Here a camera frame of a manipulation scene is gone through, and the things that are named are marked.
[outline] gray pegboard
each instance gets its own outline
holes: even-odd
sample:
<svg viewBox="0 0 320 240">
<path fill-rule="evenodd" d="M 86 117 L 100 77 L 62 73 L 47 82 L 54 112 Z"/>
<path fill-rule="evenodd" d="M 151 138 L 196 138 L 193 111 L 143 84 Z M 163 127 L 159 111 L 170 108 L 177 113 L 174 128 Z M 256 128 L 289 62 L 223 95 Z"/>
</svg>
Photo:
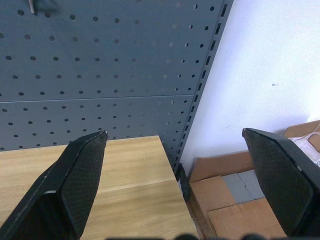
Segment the gray pegboard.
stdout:
<svg viewBox="0 0 320 240">
<path fill-rule="evenodd" d="M 231 3 L 37 2 L 37 15 L 28 1 L 0 3 L 0 149 L 67 144 L 101 128 L 111 139 L 160 135 L 175 167 Z"/>
</svg>

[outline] cardboard flap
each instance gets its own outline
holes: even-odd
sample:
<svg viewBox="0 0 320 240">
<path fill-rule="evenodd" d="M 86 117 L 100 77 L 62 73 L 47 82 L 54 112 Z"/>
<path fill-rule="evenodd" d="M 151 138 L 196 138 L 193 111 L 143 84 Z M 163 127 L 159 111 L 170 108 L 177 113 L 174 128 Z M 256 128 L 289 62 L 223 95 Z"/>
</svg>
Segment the cardboard flap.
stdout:
<svg viewBox="0 0 320 240">
<path fill-rule="evenodd" d="M 248 151 L 219 157 L 198 158 L 189 182 L 194 183 L 215 176 L 236 174 L 252 169 L 254 165 Z"/>
</svg>

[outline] brown cardboard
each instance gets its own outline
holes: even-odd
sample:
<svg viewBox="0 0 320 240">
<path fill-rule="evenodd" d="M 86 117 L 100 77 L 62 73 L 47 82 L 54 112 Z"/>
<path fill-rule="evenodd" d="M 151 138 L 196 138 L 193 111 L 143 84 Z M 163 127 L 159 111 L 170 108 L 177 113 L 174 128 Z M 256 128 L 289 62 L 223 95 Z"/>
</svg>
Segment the brown cardboard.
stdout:
<svg viewBox="0 0 320 240">
<path fill-rule="evenodd" d="M 267 239 L 286 236 L 265 197 L 211 211 L 209 217 L 220 238 L 239 240 L 251 233 Z"/>
<path fill-rule="evenodd" d="M 217 237 L 216 231 L 211 225 L 211 222 L 208 222 L 204 214 L 202 213 L 201 208 L 193 192 L 190 193 L 190 198 L 188 203 L 190 204 L 192 212 L 195 216 L 194 221 L 197 223 L 195 227 L 200 228 L 200 231 L 201 231 L 201 234 L 199 234 L 197 229 L 199 238 L 201 239 L 202 236 L 203 236 L 203 239 L 216 238 Z"/>
<path fill-rule="evenodd" d="M 312 134 L 309 139 L 309 143 L 320 153 L 320 135 L 319 134 Z"/>
<path fill-rule="evenodd" d="M 296 138 L 302 137 L 304 135 L 313 133 L 313 132 L 320 132 L 320 120 L 318 121 L 311 121 L 299 125 L 290 126 L 284 133 L 284 136 L 287 138 Z"/>
<path fill-rule="evenodd" d="M 194 195 L 194 212 L 201 211 L 201 216 L 204 222 L 202 225 L 203 234 L 209 238 L 214 237 L 215 231 L 209 219 L 209 211 L 228 207 L 236 204 L 231 192 L 229 191 L 225 181 L 220 177 L 211 177 L 201 181 L 193 182 L 191 186 L 191 197 Z"/>
<path fill-rule="evenodd" d="M 189 182 L 241 173 L 254 169 L 248 151 L 219 157 L 198 158 L 195 162 Z"/>
</svg>

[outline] wooden tabletop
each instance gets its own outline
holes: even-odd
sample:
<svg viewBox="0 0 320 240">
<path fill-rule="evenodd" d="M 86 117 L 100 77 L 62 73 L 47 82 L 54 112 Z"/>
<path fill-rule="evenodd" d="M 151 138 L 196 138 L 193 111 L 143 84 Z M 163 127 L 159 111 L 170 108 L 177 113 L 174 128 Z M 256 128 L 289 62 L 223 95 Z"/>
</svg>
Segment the wooden tabletop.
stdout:
<svg viewBox="0 0 320 240">
<path fill-rule="evenodd" d="M 0 152 L 0 226 L 63 146 Z M 197 236 L 158 136 L 107 141 L 82 240 Z"/>
</svg>

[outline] gray foam block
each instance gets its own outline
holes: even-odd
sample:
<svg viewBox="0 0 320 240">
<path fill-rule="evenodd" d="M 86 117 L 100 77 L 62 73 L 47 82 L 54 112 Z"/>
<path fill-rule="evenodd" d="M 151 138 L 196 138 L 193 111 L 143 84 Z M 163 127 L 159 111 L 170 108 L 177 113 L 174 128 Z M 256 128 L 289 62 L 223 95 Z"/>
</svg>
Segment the gray foam block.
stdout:
<svg viewBox="0 0 320 240">
<path fill-rule="evenodd" d="M 260 188 L 255 170 L 244 171 L 239 173 L 238 175 L 242 179 L 247 190 L 254 199 L 260 199 L 265 197 L 264 193 Z"/>
<path fill-rule="evenodd" d="M 222 176 L 227 187 L 229 188 L 236 204 L 254 200 L 251 194 L 246 189 L 245 183 L 237 173 Z"/>
</svg>

